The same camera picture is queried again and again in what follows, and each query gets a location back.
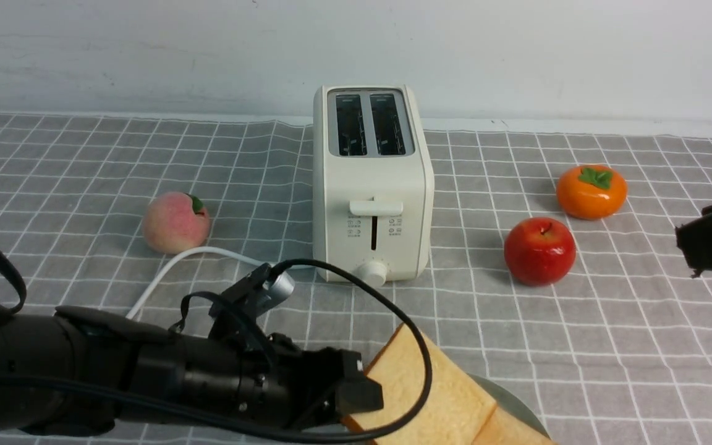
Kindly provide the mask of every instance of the gray checkered tablecloth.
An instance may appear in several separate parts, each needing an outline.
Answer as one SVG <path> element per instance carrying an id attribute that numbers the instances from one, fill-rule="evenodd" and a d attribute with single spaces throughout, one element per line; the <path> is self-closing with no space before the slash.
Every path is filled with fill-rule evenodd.
<path id="1" fill-rule="evenodd" d="M 261 260 L 311 256 L 312 132 L 249 124 L 0 115 L 0 248 L 25 276 L 25 311 L 57 304 L 126 313 L 169 257 L 140 237 L 158 194 L 190 191 L 214 215 L 209 245 Z M 428 132 L 437 191 L 429 268 L 383 288 L 463 369 L 514 392 L 562 444 L 712 445 L 712 273 L 692 272 L 673 227 L 712 203 L 712 139 Z M 622 210 L 566 218 L 556 178 L 575 163 L 624 175 Z M 511 281 L 502 240 L 550 215 L 579 250 L 550 287 Z M 172 270 L 140 318 L 178 319 L 180 298 L 221 291 L 250 268 L 217 256 Z M 370 360 L 396 326 L 361 291 L 309 270 L 260 321 L 304 347 L 350 347 Z M 0 277 L 0 299 L 14 298 Z M 187 332 L 210 327 L 206 304 Z M 87 442 L 43 438 L 41 443 Z M 91 440 L 263 443 L 211 428 L 119 425 Z M 0 445 L 34 437 L 0 433 Z"/>

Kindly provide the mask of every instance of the red apple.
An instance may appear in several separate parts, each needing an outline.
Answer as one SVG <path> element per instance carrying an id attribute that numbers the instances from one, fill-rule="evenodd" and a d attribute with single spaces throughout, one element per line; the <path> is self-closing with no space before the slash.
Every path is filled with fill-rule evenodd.
<path id="1" fill-rule="evenodd" d="M 528 286 L 560 281 L 576 262 L 576 241 L 556 219 L 537 217 L 518 222 L 505 240 L 507 268 Z"/>

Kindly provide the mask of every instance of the toaster lever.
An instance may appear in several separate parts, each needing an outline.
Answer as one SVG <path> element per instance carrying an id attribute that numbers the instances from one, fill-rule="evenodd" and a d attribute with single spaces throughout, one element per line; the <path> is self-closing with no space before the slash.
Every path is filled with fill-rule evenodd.
<path id="1" fill-rule="evenodd" d="M 350 201 L 353 216 L 399 216 L 403 214 L 403 201 Z"/>

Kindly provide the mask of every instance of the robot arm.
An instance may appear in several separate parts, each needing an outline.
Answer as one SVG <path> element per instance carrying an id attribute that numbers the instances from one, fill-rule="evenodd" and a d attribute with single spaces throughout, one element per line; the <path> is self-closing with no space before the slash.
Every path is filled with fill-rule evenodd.
<path id="1" fill-rule="evenodd" d="M 25 286 L 1 252 L 0 273 L 20 299 L 12 308 L 0 305 L 0 431 L 99 436 L 116 420 L 215 426 L 201 421 L 215 418 L 274 431 L 263 437 L 277 439 L 282 435 L 275 431 L 331 425 L 383 408 L 381 386 L 364 375 L 358 352 L 305 351 L 257 326 L 256 317 L 276 304 L 268 290 L 281 281 L 277 267 L 263 265 L 221 294 L 186 295 L 182 318 L 170 329 L 87 307 L 23 315 Z M 207 338 L 182 333 L 195 297 L 214 302 Z M 419 409 L 429 391 L 426 382 Z"/>

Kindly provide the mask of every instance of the white toaster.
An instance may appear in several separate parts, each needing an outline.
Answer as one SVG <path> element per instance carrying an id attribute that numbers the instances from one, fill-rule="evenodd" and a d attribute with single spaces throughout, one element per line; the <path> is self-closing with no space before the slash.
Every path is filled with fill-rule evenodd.
<path id="1" fill-rule="evenodd" d="M 315 259 L 373 287 L 419 276 L 430 252 L 435 182 L 412 91 L 322 87 L 313 130 Z"/>

